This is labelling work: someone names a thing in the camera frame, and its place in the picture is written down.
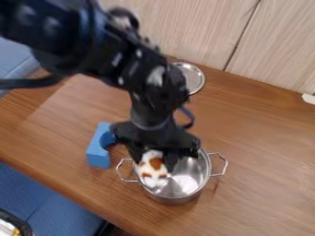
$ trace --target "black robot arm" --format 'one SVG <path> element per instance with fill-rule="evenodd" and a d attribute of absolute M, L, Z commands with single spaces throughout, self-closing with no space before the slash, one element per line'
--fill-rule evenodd
<path fill-rule="evenodd" d="M 0 35 L 29 46 L 52 73 L 42 79 L 0 79 L 0 89 L 47 87 L 78 73 L 124 89 L 133 103 L 131 121 L 114 124 L 111 131 L 136 162 L 148 148 L 164 151 L 171 171 L 177 157 L 196 157 L 200 147 L 199 139 L 173 119 L 188 101 L 188 90 L 182 72 L 138 30 L 128 10 L 105 12 L 92 0 L 0 0 Z"/>

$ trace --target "blue block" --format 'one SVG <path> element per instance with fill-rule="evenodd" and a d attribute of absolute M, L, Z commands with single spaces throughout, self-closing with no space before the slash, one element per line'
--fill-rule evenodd
<path fill-rule="evenodd" d="M 87 148 L 87 161 L 92 167 L 108 169 L 111 165 L 110 153 L 103 148 L 115 142 L 110 126 L 111 123 L 99 123 L 99 127 Z"/>

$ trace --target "brown object in pot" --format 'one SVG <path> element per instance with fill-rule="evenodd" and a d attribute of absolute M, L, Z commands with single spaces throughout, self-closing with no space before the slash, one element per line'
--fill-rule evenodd
<path fill-rule="evenodd" d="M 162 158 L 153 158 L 150 161 L 150 165 L 152 166 L 152 168 L 156 171 L 161 169 L 161 166 L 163 164 L 163 159 Z"/>
<path fill-rule="evenodd" d="M 142 174 L 142 177 L 152 177 L 152 175 L 149 174 L 149 173 L 143 173 L 143 174 Z"/>

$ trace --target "blue fabric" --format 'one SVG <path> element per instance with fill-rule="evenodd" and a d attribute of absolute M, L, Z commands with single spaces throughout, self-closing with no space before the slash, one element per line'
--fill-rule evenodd
<path fill-rule="evenodd" d="M 55 194 L 28 220 L 35 235 L 91 236 L 103 220 Z"/>
<path fill-rule="evenodd" d="M 39 236 L 92 236 L 103 219 L 0 162 L 0 208 Z"/>
<path fill-rule="evenodd" d="M 0 208 L 26 220 L 53 191 L 0 162 Z"/>

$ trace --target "stainless steel pot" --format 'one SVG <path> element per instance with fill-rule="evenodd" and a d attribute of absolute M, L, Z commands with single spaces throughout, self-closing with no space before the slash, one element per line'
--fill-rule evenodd
<path fill-rule="evenodd" d="M 224 161 L 224 167 L 220 173 L 211 173 L 211 158 L 215 157 Z M 210 177 L 224 175 L 228 167 L 228 161 L 219 153 L 206 153 L 203 149 L 199 149 L 198 159 L 191 157 L 180 159 L 170 177 L 159 178 L 158 183 L 152 185 L 147 181 L 150 178 L 138 175 L 135 163 L 136 179 L 125 179 L 120 173 L 120 168 L 125 162 L 134 161 L 122 159 L 117 165 L 116 171 L 121 180 L 125 183 L 140 183 L 150 198 L 165 205 L 178 205 L 192 200 L 201 193 Z"/>

